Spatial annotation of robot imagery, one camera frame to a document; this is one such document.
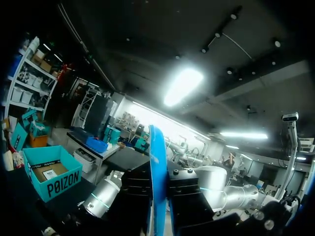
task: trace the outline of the security camera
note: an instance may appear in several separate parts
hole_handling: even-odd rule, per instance
[[[297,121],[299,119],[299,114],[297,112],[291,113],[291,114],[286,114],[282,116],[282,120],[284,122],[292,122],[292,121]]]

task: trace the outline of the teal cardboard box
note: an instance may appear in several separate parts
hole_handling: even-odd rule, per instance
[[[82,164],[62,146],[25,148],[23,157],[26,174],[44,202],[81,180]]]

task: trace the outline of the white plastic container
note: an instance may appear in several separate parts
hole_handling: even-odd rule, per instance
[[[33,85],[34,81],[36,79],[36,76],[34,76],[33,74],[29,74],[29,78],[28,78],[28,85]]]
[[[43,79],[40,78],[40,77],[37,77],[37,78],[35,79],[34,83],[33,83],[33,86],[34,86],[35,88],[40,89],[40,84],[41,84],[42,82],[43,82]]]
[[[22,93],[23,93],[23,89],[19,87],[14,87],[11,100],[13,102],[20,102]]]
[[[26,104],[29,104],[30,100],[32,98],[32,95],[33,94],[31,92],[29,92],[29,91],[23,91],[22,102],[26,103]]]
[[[91,171],[93,164],[95,163],[94,157],[84,152],[81,148],[75,150],[73,155],[74,158],[83,165],[83,172],[88,173]]]

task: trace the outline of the fluorescent light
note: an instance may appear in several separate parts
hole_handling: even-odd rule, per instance
[[[239,149],[238,147],[235,147],[235,146],[230,146],[230,145],[225,145],[225,146],[228,148]]]
[[[43,43],[43,45],[50,51],[50,48],[46,44]]]
[[[144,108],[144,109],[147,109],[147,110],[150,111],[150,112],[153,112],[153,113],[155,113],[155,114],[157,114],[157,115],[159,115],[159,116],[161,116],[161,117],[163,117],[163,118],[165,118],[165,119],[170,120],[171,122],[173,122],[173,123],[175,123],[175,124],[177,124],[177,125],[179,125],[179,126],[185,128],[185,129],[188,129],[189,131],[191,131],[191,132],[193,132],[193,133],[195,133],[195,134],[201,136],[201,137],[204,138],[204,139],[211,140],[209,137],[207,137],[207,136],[205,136],[205,135],[203,135],[203,134],[201,134],[201,133],[199,133],[199,132],[193,130],[192,128],[189,128],[189,127],[187,127],[187,126],[185,126],[185,125],[183,125],[183,124],[180,124],[179,122],[177,122],[177,121],[175,121],[175,120],[172,120],[172,119],[170,119],[170,118],[168,118],[168,117],[166,117],[166,116],[164,116],[164,115],[162,115],[162,114],[160,114],[160,113],[158,113],[158,112],[156,112],[156,111],[154,111],[154,110],[152,110],[152,109],[150,109],[150,108],[148,108],[148,107],[146,107],[146,106],[143,106],[143,105],[141,105],[141,104],[139,104],[139,103],[137,103],[137,102],[135,102],[135,101],[132,101],[132,102],[133,102],[134,104],[138,105],[139,107],[142,107],[142,108]]]
[[[240,138],[250,138],[250,139],[267,139],[265,134],[256,134],[256,133],[231,133],[231,132],[222,132],[220,133],[223,136],[227,137],[240,137]]]
[[[244,155],[244,154],[242,154],[242,153],[241,153],[241,156],[243,156],[243,157],[247,158],[248,160],[251,160],[251,161],[252,161],[251,158],[249,158],[248,156],[246,156],[246,155]]]
[[[90,83],[90,85],[94,85],[94,86],[96,86],[96,87],[99,87],[98,85],[95,85],[95,84],[92,84],[92,83]]]
[[[193,91],[202,81],[203,75],[193,69],[183,70],[171,84],[165,98],[166,106],[174,106]]]
[[[54,54],[54,56],[57,57],[57,58],[59,59],[59,61],[61,61],[61,62],[63,61],[63,60],[61,60],[56,54]]]
[[[82,79],[82,78],[80,78],[80,77],[78,77],[80,80],[83,80],[83,81],[85,81],[85,82],[89,82],[89,81],[87,81],[87,80],[84,80],[84,79]]]

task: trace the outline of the white paper label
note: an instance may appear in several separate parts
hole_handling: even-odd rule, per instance
[[[47,180],[57,177],[57,174],[54,172],[54,170],[43,171],[43,174]]]

